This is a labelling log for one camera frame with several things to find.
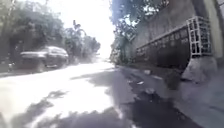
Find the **car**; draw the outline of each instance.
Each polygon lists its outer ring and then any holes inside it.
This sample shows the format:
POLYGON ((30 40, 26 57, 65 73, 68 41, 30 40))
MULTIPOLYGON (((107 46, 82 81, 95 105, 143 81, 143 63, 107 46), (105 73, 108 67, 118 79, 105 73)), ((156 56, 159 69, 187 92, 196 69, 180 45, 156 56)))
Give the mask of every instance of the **car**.
POLYGON ((62 68, 68 64, 66 50, 55 46, 21 52, 20 55, 24 68, 35 68, 38 72, 43 72, 46 68, 62 68))

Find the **sidewalk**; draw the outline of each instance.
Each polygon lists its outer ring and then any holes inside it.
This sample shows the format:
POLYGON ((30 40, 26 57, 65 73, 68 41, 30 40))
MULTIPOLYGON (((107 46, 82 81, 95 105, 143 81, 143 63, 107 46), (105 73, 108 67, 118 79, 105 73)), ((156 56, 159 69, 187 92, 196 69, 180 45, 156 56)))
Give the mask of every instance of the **sidewalk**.
POLYGON ((176 91, 169 90, 161 77, 145 74, 144 70, 132 69, 131 72, 162 98, 172 98, 176 108, 203 128, 223 128, 224 70, 206 83, 182 82, 176 91))

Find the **bright sky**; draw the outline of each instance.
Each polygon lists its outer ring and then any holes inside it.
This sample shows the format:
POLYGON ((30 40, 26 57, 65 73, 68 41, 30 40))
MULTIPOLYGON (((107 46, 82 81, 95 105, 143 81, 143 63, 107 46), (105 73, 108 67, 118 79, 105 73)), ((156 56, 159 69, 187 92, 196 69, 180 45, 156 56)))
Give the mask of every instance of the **bright sky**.
MULTIPOLYGON (((30 1, 45 3, 45 0, 30 1)), ((101 56, 109 57, 114 40, 109 0, 49 0, 48 6, 55 12, 61 12, 65 27, 71 27, 73 20, 81 24, 88 35, 96 37, 101 43, 101 56)))

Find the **asphalt road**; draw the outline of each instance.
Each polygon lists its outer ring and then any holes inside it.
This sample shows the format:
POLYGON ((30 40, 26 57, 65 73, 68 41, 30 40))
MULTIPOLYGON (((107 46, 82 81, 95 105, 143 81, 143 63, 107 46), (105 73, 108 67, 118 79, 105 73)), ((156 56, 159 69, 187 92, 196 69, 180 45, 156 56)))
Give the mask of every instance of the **asphalt road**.
POLYGON ((0 128, 200 128, 130 76, 98 62, 1 78, 0 128))

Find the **tree foliage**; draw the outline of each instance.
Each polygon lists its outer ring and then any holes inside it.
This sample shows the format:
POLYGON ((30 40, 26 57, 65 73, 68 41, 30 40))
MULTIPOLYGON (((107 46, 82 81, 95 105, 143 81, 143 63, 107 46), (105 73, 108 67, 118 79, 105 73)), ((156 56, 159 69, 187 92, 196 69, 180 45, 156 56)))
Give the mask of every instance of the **tree foliage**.
POLYGON ((16 1, 7 19, 9 8, 6 2, 0 1, 1 39, 6 39, 6 44, 9 45, 9 57, 13 62, 19 60, 21 52, 46 45, 65 48, 71 58, 74 56, 83 58, 85 51, 91 51, 85 53, 93 54, 100 47, 96 39, 87 36, 75 20, 72 28, 64 28, 59 14, 54 13, 46 5, 16 1))
POLYGON ((100 43, 88 36, 75 20, 72 28, 65 29, 65 36, 66 49, 71 57, 88 58, 100 48, 100 43))
POLYGON ((111 21, 116 27, 115 40, 111 45, 112 49, 120 50, 121 53, 124 52, 122 50, 125 50, 125 44, 130 43, 137 34, 136 24, 147 22, 151 16, 168 4, 169 0, 112 0, 110 6, 111 21))

